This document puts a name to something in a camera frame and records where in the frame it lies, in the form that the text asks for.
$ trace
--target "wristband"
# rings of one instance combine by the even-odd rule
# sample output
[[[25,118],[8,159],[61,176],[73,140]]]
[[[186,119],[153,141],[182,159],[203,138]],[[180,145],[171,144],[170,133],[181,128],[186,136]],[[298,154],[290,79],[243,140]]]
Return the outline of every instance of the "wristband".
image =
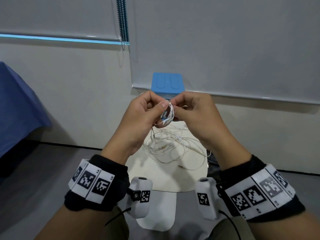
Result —
[[[219,196],[233,216],[248,222],[285,219],[305,211],[294,189],[272,166],[252,155],[250,161],[220,174]]]
[[[112,211],[130,186],[128,167],[100,155],[83,159],[68,183],[64,205],[71,211]]]

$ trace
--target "blue tablecloth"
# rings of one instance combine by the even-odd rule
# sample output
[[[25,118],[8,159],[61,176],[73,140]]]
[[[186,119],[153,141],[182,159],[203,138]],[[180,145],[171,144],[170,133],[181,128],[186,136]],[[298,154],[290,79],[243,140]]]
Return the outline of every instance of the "blue tablecloth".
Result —
[[[0,157],[31,131],[51,122],[34,91],[0,61]]]

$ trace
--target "person's left hand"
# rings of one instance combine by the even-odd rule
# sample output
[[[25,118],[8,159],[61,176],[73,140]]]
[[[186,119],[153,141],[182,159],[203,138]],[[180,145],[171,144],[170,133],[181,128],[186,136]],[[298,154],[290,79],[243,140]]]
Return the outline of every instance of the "person's left hand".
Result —
[[[168,105],[166,99],[152,91],[133,99],[101,155],[124,165],[142,146],[152,126],[161,121],[160,116]]]

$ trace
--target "blue light strip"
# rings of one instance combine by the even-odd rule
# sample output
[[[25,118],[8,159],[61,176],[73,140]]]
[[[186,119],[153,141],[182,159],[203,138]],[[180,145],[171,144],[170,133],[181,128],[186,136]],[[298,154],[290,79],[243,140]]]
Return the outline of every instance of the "blue light strip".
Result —
[[[120,41],[83,40],[83,39],[56,38],[56,37],[16,35],[16,34],[3,34],[3,33],[0,33],[0,37],[4,37],[4,38],[18,38],[18,39],[52,40],[52,41],[66,41],[66,42],[81,42],[81,43],[117,44],[117,45],[121,45],[121,42],[120,42]]]

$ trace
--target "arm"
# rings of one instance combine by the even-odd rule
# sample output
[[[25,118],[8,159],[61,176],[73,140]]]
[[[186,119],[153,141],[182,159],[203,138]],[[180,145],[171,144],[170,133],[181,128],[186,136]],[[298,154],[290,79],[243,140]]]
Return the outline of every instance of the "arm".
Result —
[[[185,121],[190,132],[214,153],[222,170],[250,160],[251,153],[232,136],[209,94],[183,92],[171,103],[175,116]],[[320,236],[320,223],[308,212],[279,221],[249,223],[249,226],[256,239],[309,240]]]
[[[101,155],[125,165],[130,155],[143,144],[151,127],[169,103],[148,91],[131,101],[114,135],[103,148]],[[110,212],[91,209],[70,211],[64,205],[45,225],[35,240],[94,240],[99,239]]]

